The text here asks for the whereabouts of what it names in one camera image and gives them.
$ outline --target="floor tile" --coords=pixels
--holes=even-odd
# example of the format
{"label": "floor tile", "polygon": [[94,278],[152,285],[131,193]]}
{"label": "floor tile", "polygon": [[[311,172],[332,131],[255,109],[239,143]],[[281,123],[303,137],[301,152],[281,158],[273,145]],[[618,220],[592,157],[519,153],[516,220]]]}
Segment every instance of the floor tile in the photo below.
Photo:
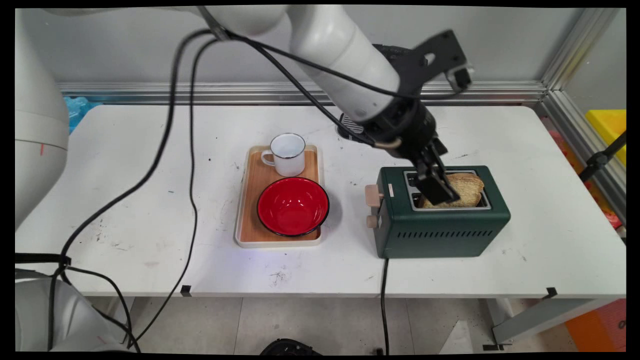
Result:
{"label": "floor tile", "polygon": [[407,299],[415,353],[437,354],[458,320],[467,321],[474,353],[493,344],[491,315],[478,299]]}
{"label": "floor tile", "polygon": [[[139,334],[164,298],[138,297],[131,309]],[[242,298],[175,297],[140,339],[143,352],[233,354]]]}
{"label": "floor tile", "polygon": [[473,354],[471,333],[466,320],[458,320],[439,354]]}
{"label": "floor tile", "polygon": [[[404,299],[387,299],[390,353],[413,354]],[[322,355],[369,355],[384,348],[379,299],[245,298],[235,354],[258,355],[290,338]]]}

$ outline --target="red bowl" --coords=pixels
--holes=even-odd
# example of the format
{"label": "red bowl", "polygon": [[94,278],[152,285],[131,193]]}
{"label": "red bowl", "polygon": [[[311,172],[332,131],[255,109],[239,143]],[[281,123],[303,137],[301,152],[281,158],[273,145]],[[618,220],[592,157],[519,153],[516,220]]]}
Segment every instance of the red bowl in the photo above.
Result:
{"label": "red bowl", "polygon": [[260,194],[258,218],[271,232],[302,236],[317,229],[329,214],[329,196],[322,186],[304,177],[275,181]]}

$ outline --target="toaster vent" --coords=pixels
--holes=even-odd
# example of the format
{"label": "toaster vent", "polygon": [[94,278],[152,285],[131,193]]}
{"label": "toaster vent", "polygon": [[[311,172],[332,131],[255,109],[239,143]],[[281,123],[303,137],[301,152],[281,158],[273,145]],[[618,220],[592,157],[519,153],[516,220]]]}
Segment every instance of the toaster vent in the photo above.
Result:
{"label": "toaster vent", "polygon": [[399,232],[398,238],[459,238],[472,237],[480,238],[491,236],[493,230],[476,230],[476,231],[421,231],[421,232]]}

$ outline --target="toaster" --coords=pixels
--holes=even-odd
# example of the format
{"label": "toaster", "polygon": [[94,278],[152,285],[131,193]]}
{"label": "toaster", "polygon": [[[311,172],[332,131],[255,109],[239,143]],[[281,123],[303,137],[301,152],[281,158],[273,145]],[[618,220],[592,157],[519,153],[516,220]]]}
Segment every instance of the toaster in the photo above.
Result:
{"label": "toaster", "polygon": [[446,174],[470,172],[484,183],[473,208],[420,208],[413,167],[383,167],[375,185],[365,187],[378,256],[386,258],[468,258],[479,256],[511,213],[489,168],[447,167]]}

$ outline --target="black object on floor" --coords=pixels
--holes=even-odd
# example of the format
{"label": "black object on floor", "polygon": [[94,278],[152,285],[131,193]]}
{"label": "black object on floor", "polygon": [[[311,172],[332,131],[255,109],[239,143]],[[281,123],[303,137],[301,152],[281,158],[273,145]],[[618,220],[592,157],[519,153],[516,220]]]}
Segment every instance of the black object on floor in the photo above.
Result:
{"label": "black object on floor", "polygon": [[292,339],[277,339],[264,348],[260,355],[322,356],[312,347]]}

